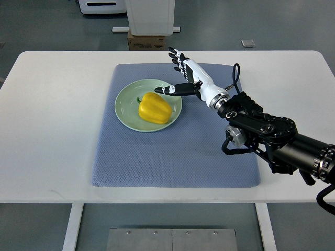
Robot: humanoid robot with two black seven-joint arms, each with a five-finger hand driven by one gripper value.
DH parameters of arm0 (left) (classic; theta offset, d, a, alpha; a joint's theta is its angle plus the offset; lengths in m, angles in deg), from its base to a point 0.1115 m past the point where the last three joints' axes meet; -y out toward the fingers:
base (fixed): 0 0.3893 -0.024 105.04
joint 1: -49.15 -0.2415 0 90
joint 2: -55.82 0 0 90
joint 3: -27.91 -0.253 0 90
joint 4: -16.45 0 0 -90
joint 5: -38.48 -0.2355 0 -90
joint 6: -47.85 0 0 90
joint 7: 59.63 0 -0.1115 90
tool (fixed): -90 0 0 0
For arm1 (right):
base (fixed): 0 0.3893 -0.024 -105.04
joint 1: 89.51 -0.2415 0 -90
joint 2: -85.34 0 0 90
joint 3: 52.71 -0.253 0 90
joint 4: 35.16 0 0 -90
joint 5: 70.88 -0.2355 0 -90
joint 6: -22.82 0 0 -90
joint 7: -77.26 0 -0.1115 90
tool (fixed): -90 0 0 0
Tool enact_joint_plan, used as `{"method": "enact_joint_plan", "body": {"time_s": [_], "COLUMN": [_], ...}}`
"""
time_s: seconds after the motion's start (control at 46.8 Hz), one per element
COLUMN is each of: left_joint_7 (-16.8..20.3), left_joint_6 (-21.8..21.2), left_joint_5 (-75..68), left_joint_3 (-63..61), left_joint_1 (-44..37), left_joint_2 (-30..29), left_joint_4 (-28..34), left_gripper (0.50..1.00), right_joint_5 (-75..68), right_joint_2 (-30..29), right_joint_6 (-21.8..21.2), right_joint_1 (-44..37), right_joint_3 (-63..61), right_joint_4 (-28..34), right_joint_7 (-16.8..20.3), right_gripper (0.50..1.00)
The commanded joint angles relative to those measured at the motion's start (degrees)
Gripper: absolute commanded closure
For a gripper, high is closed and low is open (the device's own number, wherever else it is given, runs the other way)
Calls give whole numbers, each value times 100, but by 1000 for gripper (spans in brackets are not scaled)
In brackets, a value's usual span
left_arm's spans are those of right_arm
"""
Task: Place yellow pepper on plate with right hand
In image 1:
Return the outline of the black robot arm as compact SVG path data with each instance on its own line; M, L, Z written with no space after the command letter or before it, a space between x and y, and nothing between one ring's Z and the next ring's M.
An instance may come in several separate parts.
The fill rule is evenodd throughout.
M226 139L221 150L226 155L255 153L265 160L272 173L290 174L298 170L305 183L315 184L317 179L328 187L317 194L320 207L334 214L334 206L324 198L334 191L334 145L299 134L295 122L286 117L264 113L237 82L240 66L232 71L232 87L237 94L223 102L218 115L226 119Z

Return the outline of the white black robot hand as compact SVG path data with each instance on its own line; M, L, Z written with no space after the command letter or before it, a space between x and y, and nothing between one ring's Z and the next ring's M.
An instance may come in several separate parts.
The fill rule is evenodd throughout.
M214 84L208 73L194 60L172 47L169 47L169 57L176 65L178 71L186 80L186 83L175 84L167 87L157 87L155 92L169 96L190 96L195 95L204 101L213 110L219 109L222 104L230 99L228 92Z

